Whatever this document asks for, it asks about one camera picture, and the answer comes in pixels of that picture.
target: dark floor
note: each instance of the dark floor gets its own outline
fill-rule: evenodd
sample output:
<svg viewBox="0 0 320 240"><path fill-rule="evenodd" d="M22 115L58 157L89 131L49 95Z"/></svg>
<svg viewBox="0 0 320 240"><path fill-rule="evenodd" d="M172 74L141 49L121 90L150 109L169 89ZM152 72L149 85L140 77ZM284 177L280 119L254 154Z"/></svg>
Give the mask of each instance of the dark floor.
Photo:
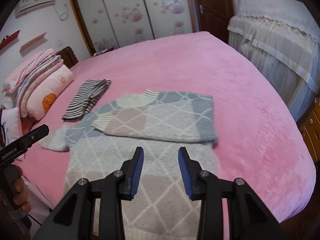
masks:
<svg viewBox="0 0 320 240"><path fill-rule="evenodd" d="M316 185L308 205L296 216L281 223L290 239L301 240L320 219L320 171L317 171Z"/></svg>

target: human hand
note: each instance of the human hand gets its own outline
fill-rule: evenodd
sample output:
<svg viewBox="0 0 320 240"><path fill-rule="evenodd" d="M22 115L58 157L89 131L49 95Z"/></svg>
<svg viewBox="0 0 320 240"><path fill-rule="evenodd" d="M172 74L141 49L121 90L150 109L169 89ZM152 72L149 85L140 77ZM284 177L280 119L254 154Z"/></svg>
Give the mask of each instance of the human hand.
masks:
<svg viewBox="0 0 320 240"><path fill-rule="evenodd" d="M21 206L24 212L31 211L31 203L28 201L28 192L24 189L24 180L21 177L23 175L22 169L18 166L18 179L13 184L14 189L17 192L17 195L13 197L13 202Z"/></svg>

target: pink bedspread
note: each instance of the pink bedspread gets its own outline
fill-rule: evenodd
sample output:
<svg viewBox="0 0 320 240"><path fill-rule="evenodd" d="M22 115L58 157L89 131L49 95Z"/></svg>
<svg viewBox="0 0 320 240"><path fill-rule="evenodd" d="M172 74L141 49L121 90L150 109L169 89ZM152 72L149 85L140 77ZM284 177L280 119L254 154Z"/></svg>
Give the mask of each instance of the pink bedspread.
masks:
<svg viewBox="0 0 320 240"><path fill-rule="evenodd" d="M288 109L254 65L209 33L145 41L79 62L72 71L75 81L35 127L60 128L69 102L87 79L112 80L94 109L146 88L212 95L219 135L213 147L218 177L244 178L279 222L308 203L315 167ZM36 144L17 164L56 205L62 198L68 162L68 152L44 150Z"/></svg>

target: white sliding door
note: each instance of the white sliding door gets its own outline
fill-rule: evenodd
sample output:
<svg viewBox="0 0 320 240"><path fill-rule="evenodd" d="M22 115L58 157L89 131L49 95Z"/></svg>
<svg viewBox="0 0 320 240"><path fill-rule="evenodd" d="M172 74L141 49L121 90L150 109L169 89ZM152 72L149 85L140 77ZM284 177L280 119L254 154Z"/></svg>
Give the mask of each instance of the white sliding door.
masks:
<svg viewBox="0 0 320 240"><path fill-rule="evenodd" d="M143 0L103 0L120 47L153 40Z"/></svg>
<svg viewBox="0 0 320 240"><path fill-rule="evenodd" d="M106 8L102 0L77 0L87 27L88 33L96 51L119 45L108 19Z"/></svg>
<svg viewBox="0 0 320 240"><path fill-rule="evenodd" d="M191 33L188 0L145 0L155 38Z"/></svg>

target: wall-mounted wooden shelf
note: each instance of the wall-mounted wooden shelf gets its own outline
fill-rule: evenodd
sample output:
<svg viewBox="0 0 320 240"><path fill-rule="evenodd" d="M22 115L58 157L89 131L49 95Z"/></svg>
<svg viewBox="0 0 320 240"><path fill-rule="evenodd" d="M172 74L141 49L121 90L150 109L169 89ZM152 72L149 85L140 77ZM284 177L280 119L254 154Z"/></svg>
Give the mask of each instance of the wall-mounted wooden shelf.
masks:
<svg viewBox="0 0 320 240"><path fill-rule="evenodd" d="M4 48L7 44L9 44L11 41L16 39L18 37L20 30L16 31L14 34L10 35L8 38L6 38L4 41L0 42L0 50Z"/></svg>
<svg viewBox="0 0 320 240"><path fill-rule="evenodd" d="M39 41L40 39L42 39L47 32L45 33L41 33L38 36L32 38L31 40L27 41L26 43L21 45L20 51L23 51L25 48L29 47L31 44L35 43L36 41Z"/></svg>

